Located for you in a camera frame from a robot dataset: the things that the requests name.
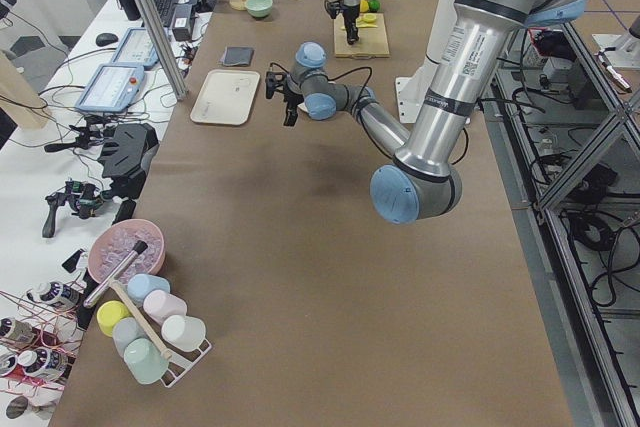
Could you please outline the cream rabbit tray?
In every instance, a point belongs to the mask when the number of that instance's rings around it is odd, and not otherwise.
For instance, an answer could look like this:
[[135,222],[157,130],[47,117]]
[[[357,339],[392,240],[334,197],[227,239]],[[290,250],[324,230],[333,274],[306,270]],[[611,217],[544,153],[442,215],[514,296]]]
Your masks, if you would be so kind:
[[199,124],[240,126],[247,122],[258,89],[255,71],[214,69],[205,77],[190,113]]

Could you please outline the yellow plastic knife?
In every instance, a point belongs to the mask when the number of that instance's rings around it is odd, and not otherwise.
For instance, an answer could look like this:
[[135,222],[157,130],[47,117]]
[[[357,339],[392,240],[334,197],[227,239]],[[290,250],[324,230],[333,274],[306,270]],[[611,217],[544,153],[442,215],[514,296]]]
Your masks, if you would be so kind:
[[[370,28],[378,28],[377,23],[356,23],[357,29],[370,29]],[[340,26],[340,29],[345,31],[346,27],[344,25]]]

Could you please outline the wooden cutting board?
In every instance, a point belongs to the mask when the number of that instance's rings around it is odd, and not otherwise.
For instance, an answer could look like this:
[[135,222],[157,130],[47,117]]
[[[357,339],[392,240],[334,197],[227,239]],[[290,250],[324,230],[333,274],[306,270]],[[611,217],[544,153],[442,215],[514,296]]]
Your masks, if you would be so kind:
[[[387,58],[390,56],[388,46],[385,18],[382,13],[374,13],[377,19],[374,23],[378,28],[358,29],[359,39],[354,45],[349,45],[346,40],[346,30],[340,29],[344,25],[343,16],[339,15],[333,21],[334,55],[338,58]],[[357,19],[357,23],[365,23],[363,15]]]

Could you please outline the green lime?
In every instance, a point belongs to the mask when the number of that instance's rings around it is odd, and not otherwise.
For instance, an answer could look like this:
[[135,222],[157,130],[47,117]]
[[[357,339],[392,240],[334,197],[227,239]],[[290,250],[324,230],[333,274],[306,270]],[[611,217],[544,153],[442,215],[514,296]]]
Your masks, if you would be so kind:
[[380,10],[381,4],[378,0],[367,0],[369,11],[376,13]]

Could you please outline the grey folded cloth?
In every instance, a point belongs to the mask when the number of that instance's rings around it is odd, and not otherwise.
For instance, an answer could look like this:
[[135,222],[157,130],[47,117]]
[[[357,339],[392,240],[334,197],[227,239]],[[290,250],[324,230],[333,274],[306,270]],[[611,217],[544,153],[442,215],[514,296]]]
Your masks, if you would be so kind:
[[254,55],[253,47],[228,46],[220,58],[220,64],[225,67],[250,66]]

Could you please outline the mint green bowl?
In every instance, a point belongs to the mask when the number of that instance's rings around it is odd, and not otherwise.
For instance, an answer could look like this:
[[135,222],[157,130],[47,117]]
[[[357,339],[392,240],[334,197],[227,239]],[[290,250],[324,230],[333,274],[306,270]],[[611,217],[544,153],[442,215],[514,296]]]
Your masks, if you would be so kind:
[[246,0],[245,9],[255,19],[263,19],[270,15],[273,0]]

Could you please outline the blue teach pendant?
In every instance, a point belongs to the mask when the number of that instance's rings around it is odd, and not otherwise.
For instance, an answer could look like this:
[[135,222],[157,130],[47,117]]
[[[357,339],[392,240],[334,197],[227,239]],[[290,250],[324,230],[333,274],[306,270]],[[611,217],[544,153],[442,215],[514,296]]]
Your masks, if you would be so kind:
[[155,46],[145,28],[129,28],[111,59],[113,63],[135,63],[145,70],[154,67],[159,57]]
[[118,114],[124,112],[137,95],[145,69],[139,63],[101,64],[75,104],[80,112]]

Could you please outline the metal pestle black tip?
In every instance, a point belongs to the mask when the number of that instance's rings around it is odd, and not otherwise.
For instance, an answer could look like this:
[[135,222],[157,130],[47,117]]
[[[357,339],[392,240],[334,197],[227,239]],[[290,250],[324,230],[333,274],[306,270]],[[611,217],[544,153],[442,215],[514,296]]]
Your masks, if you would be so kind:
[[87,309],[94,307],[104,292],[110,287],[111,282],[117,280],[147,248],[148,244],[146,242],[142,240],[137,241],[131,251],[112,269],[106,278],[85,296],[82,305]]

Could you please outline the pink bowl with ice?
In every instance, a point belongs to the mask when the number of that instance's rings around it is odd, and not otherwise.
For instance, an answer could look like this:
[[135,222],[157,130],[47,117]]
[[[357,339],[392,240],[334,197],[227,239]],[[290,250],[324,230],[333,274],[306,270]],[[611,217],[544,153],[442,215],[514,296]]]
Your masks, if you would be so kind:
[[93,243],[88,256],[88,272],[100,283],[133,251],[137,243],[147,248],[119,276],[126,284],[136,274],[157,274],[165,260],[165,240],[161,230],[151,221],[128,219],[112,225]]

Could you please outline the white cup rack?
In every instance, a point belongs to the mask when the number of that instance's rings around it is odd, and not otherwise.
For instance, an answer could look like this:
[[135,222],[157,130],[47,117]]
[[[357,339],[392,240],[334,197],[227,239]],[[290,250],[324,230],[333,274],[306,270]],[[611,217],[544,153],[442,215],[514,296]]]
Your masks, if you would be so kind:
[[186,302],[169,291],[166,279],[138,274],[128,284],[112,279],[106,288],[122,310],[110,336],[139,384],[171,388],[213,350],[204,321],[187,313]]

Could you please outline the aluminium frame post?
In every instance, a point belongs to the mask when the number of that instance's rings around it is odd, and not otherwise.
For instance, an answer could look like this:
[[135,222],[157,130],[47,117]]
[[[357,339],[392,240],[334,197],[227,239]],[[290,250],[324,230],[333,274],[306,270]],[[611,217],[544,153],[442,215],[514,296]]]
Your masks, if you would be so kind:
[[159,14],[153,0],[135,0],[136,5],[144,20],[147,32],[159,56],[160,64],[164,70],[172,91],[178,101],[185,98],[188,90],[178,68],[177,60],[166,32],[161,23]]

